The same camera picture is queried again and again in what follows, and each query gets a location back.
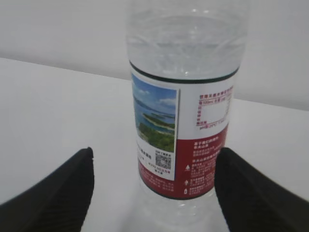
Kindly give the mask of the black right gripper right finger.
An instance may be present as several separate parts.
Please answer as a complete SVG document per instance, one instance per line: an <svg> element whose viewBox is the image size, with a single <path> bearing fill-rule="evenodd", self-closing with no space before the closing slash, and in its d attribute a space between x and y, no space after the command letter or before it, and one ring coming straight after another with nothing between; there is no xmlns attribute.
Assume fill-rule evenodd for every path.
<svg viewBox="0 0 309 232"><path fill-rule="evenodd" d="M307 232L309 203L263 175L230 148L216 159L214 187L231 232Z"/></svg>

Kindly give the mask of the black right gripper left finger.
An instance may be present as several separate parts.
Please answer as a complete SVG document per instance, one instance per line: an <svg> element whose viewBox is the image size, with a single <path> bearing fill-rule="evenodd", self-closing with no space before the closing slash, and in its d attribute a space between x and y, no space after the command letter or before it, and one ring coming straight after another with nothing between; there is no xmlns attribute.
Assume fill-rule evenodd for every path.
<svg viewBox="0 0 309 232"><path fill-rule="evenodd" d="M79 232L94 191L92 148L0 206L2 232Z"/></svg>

